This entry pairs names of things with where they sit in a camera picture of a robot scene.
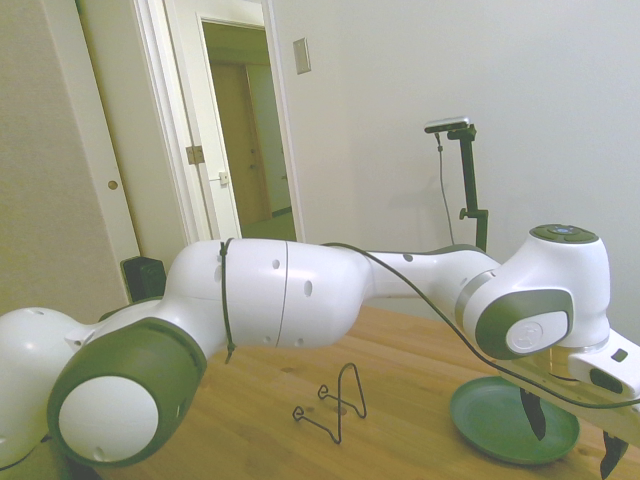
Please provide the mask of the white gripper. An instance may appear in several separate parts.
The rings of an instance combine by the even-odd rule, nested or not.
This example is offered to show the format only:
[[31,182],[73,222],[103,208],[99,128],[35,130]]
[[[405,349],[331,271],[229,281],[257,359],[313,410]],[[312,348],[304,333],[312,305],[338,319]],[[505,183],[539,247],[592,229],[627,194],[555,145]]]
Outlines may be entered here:
[[605,454],[599,471],[607,479],[639,441],[637,366],[499,366],[508,381],[522,387],[521,404],[539,441],[546,436],[541,399],[601,428]]

